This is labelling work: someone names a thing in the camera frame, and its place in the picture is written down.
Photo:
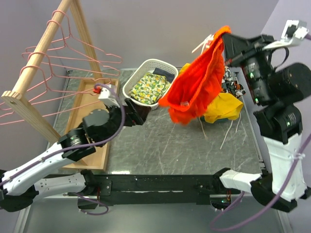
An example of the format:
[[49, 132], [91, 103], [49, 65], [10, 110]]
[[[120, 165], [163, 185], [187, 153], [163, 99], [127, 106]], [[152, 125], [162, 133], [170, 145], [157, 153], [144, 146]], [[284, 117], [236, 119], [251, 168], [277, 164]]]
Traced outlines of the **orange mesh shorts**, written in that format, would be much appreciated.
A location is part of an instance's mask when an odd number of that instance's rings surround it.
[[221, 27], [209, 48], [177, 76], [167, 94], [158, 101], [160, 107], [168, 108], [173, 123], [186, 125], [201, 117], [220, 93], [225, 72], [222, 36], [227, 33], [231, 33], [231, 28]]

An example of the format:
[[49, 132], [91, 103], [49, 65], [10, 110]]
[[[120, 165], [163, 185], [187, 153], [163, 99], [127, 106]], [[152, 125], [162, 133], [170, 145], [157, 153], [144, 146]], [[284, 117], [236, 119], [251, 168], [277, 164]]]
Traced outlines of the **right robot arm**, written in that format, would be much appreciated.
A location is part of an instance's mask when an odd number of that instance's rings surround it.
[[261, 110], [254, 116], [269, 152], [271, 173], [250, 182], [253, 197], [262, 205], [290, 212], [298, 199], [307, 199], [311, 189], [305, 184], [301, 169], [302, 115], [295, 106], [311, 94], [311, 71], [303, 63], [283, 69], [271, 64], [277, 49], [286, 51], [308, 38], [300, 30], [285, 33], [280, 40], [271, 35], [243, 38], [231, 33], [222, 36], [225, 63], [240, 67], [254, 104]]

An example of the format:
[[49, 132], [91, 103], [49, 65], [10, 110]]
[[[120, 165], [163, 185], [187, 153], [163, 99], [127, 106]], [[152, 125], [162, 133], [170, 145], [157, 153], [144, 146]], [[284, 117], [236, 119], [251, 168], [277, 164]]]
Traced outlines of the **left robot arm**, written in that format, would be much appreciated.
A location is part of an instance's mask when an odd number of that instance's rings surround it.
[[143, 125], [149, 106], [125, 99], [125, 105], [112, 104], [94, 109], [41, 155], [10, 171], [0, 172], [0, 207], [16, 212], [34, 201], [63, 193], [91, 195], [98, 188], [90, 170], [64, 177], [48, 178], [54, 170], [77, 162], [96, 152], [116, 137], [121, 129]]

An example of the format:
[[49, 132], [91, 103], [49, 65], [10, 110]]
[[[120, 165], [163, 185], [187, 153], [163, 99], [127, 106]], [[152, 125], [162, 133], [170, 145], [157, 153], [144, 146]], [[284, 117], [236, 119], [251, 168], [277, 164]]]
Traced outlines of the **lemon print garment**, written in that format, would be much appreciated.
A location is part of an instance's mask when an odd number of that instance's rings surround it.
[[128, 92], [128, 95], [140, 103], [151, 105], [166, 93], [171, 86], [165, 76], [146, 73]]

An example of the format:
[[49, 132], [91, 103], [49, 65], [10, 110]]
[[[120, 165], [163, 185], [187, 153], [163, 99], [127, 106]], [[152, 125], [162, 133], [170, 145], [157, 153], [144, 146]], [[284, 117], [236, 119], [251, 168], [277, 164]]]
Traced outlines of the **white plastic laundry basket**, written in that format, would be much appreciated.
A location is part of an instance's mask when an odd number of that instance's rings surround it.
[[178, 70], [175, 66], [167, 63], [167, 62], [164, 62], [164, 61], [161, 61], [161, 60], [158, 60], [158, 59], [148, 59], [146, 61], [144, 61], [140, 66], [139, 68], [133, 73], [133, 75], [128, 79], [128, 81], [125, 83], [125, 85], [123, 86], [123, 89], [122, 89], [122, 92], [123, 92], [123, 95], [126, 97], [126, 98], [130, 98], [132, 99], [132, 101], [138, 105], [142, 105], [142, 106], [150, 106], [151, 109], [156, 109], [158, 107], [158, 102], [155, 103], [155, 104], [151, 104], [151, 105], [147, 105], [147, 104], [143, 104], [143, 103], [140, 103], [138, 102], [137, 100], [131, 98], [129, 95], [128, 95], [128, 92], [130, 91], [130, 89], [146, 74], [146, 73], [153, 73], [154, 69], [155, 68], [160, 68], [162, 70], [165, 70], [165, 71], [168, 71], [170, 73], [173, 73], [175, 75], [175, 78], [177, 78], [178, 76]]

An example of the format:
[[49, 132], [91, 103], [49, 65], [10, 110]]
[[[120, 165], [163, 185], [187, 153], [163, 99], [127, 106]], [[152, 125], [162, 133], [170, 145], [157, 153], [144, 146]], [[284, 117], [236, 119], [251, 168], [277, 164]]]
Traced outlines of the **black white orange patterned garment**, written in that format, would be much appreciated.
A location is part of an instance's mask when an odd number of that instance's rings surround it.
[[222, 93], [230, 93], [238, 99], [246, 94], [244, 87], [239, 84], [236, 75], [231, 73], [228, 66], [225, 66], [221, 88]]

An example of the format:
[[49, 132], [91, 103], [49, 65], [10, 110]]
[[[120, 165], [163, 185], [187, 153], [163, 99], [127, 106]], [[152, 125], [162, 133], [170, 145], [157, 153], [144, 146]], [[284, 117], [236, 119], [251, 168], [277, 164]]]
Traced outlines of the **dark navy garment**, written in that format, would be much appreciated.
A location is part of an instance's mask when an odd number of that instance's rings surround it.
[[172, 83], [173, 80], [175, 79], [175, 75], [173, 73], [170, 73], [168, 71], [162, 70], [160, 68], [155, 68], [154, 71], [153, 71], [153, 74], [160, 75], [160, 76], [165, 76], [166, 80], [169, 83]]

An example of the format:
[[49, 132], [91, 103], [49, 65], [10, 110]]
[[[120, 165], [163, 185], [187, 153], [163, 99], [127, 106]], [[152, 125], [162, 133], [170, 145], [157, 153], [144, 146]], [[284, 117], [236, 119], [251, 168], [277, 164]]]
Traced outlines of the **wooden clothes rack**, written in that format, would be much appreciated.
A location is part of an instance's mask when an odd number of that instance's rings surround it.
[[[63, 0], [58, 2], [57, 9], [67, 13], [70, 20], [72, 34], [79, 38], [74, 19], [71, 15], [70, 5], [77, 2], [83, 10], [83, 7], [90, 5], [95, 7], [94, 0]], [[42, 71], [48, 77], [51, 69], [49, 65], [42, 64], [43, 54], [53, 56], [80, 58], [83, 57], [64, 46], [61, 40], [62, 36], [68, 36], [67, 19], [55, 14], [53, 11], [47, 11], [43, 20], [30, 19], [24, 13], [24, 7], [33, 6], [34, 13], [42, 11], [43, 1], [21, 0], [16, 2], [17, 7], [13, 9], [13, 13], [19, 14], [16, 18], [16, 26], [10, 26], [6, 32], [6, 36], [2, 38], [1, 45], [1, 75], [0, 75], [0, 103], [2, 103], [2, 94], [4, 91], [15, 90], [20, 84], [26, 86], [21, 89], [21, 93], [26, 88], [37, 84], [42, 78]], [[110, 49], [105, 49], [101, 45], [94, 44], [94, 34], [89, 32], [93, 46], [111, 53]], [[68, 40], [68, 45], [75, 50], [84, 52], [83, 46], [75, 41]], [[96, 51], [97, 59], [101, 61], [116, 61], [114, 57], [105, 56], [100, 51]], [[82, 69], [90, 69], [88, 63], [62, 60], [65, 66], [81, 67]], [[52, 67], [52, 71], [57, 76], [67, 75], [67, 70], [63, 67]], [[47, 110], [46, 107], [38, 105], [36, 108], [42, 115], [56, 112], [62, 101], [56, 101], [52, 104], [52, 109]], [[48, 146], [56, 142], [60, 136], [67, 130], [63, 127], [60, 130], [54, 128], [54, 122], [59, 114], [46, 116], [44, 119], [51, 125], [48, 130], [42, 127], [36, 129], [33, 125], [26, 121], [0, 125], [0, 167], [3, 170], [11, 170], [25, 162], [35, 158], [42, 153]]]

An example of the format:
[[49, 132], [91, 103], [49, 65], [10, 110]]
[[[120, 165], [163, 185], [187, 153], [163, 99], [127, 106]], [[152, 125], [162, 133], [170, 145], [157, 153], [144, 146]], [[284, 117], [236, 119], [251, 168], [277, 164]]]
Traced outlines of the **yellow garment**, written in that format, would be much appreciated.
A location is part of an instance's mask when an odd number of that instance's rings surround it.
[[[225, 66], [216, 66], [215, 71], [216, 74], [222, 75], [222, 77], [219, 79], [222, 81]], [[216, 121], [223, 119], [236, 120], [239, 118], [240, 112], [243, 108], [243, 102], [240, 100], [240, 98], [238, 99], [230, 93], [222, 93], [220, 91], [215, 99], [208, 105], [207, 110], [202, 116], [200, 116], [200, 118], [202, 121], [207, 123], [215, 123]]]

